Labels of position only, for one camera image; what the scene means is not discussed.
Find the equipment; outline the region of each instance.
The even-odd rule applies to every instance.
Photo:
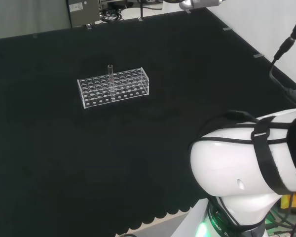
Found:
[[[202,8],[210,6],[219,6],[224,0],[185,0],[181,1],[179,6],[181,9],[188,10],[193,8]]]
[[[67,0],[72,27],[94,24],[100,20],[98,0]]]
[[[203,136],[190,151],[193,174],[209,194],[211,237],[268,236],[268,211],[296,192],[296,109],[248,120]]]

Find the green light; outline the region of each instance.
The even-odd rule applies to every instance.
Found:
[[[195,237],[211,237],[204,222],[199,225]]]

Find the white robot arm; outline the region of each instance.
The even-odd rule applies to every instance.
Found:
[[[244,227],[242,235],[253,235],[254,229],[255,237],[267,236],[263,224],[268,211],[281,194],[296,192],[295,149],[296,109],[203,136],[191,148],[191,167],[200,186],[219,197],[209,200],[217,202],[235,226]],[[211,237],[230,237],[233,231],[223,228],[223,218],[216,221],[213,211],[220,214],[210,204],[205,223]]]

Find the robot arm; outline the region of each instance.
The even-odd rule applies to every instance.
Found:
[[[219,197],[215,197],[215,201],[234,224],[252,226],[262,233],[260,237],[267,236],[262,223],[281,194],[296,192],[296,157],[287,140],[291,139],[287,134],[292,132],[292,124],[296,124],[296,109],[260,117],[258,124],[265,120],[271,121],[266,126],[269,131],[266,145],[278,179],[276,174],[267,177],[268,170],[263,167],[269,164],[264,163],[266,157],[259,157],[261,147],[252,142],[255,137],[260,138],[268,132],[253,132],[257,125],[252,122],[213,131],[195,142],[190,153],[192,171],[200,186],[209,195]],[[221,233],[217,228],[220,227],[212,216],[209,208],[205,223],[211,236],[218,237]]]
[[[219,6],[223,0],[185,0],[179,3],[179,6],[183,10]]]

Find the test tube rack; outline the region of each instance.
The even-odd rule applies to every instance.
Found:
[[[113,81],[110,78],[107,74],[77,80],[85,109],[149,95],[149,78],[143,68],[114,73]]]

